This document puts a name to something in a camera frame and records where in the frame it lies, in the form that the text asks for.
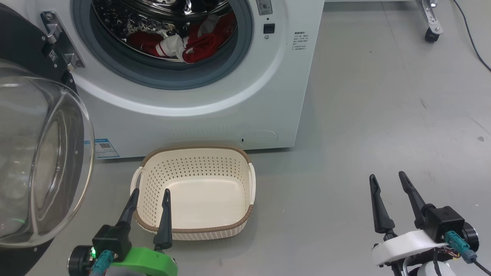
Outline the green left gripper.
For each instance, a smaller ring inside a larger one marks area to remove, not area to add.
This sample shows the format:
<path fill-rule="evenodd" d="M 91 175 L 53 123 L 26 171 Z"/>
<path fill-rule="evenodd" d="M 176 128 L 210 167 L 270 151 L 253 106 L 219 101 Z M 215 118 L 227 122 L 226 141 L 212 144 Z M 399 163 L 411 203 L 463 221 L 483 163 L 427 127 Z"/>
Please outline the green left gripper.
<path fill-rule="evenodd" d="M 117 225 L 130 225 L 133 213 L 137 209 L 139 195 L 140 189 L 133 189 Z M 162 208 L 161 221 L 153 239 L 154 250 L 168 250 L 173 245 L 171 192 L 169 189 L 165 189 Z M 173 258 L 154 250 L 145 247 L 133 247 L 122 262 L 112 262 L 112 267 L 127 269 L 146 276 L 177 276 L 178 266 Z"/>

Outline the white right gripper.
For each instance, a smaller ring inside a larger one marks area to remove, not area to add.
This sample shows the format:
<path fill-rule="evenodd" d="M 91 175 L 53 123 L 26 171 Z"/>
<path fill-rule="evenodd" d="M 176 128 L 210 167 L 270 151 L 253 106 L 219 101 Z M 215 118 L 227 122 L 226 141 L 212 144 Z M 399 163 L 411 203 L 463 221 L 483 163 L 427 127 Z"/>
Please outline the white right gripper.
<path fill-rule="evenodd" d="M 404 192 L 409 197 L 412 211 L 415 216 L 415 227 L 417 229 L 422 229 L 425 220 L 422 208 L 426 203 L 414 185 L 412 185 L 412 182 L 404 171 L 399 171 L 399 179 Z M 369 183 L 374 230 L 379 234 L 387 234 L 394 229 L 395 223 L 389 217 L 384 206 L 381 198 L 381 189 L 374 174 L 370 175 Z M 377 244 L 372 248 L 371 255 L 373 264 L 379 266 L 447 245 L 446 242 L 435 242 L 424 230 L 415 230 Z"/>

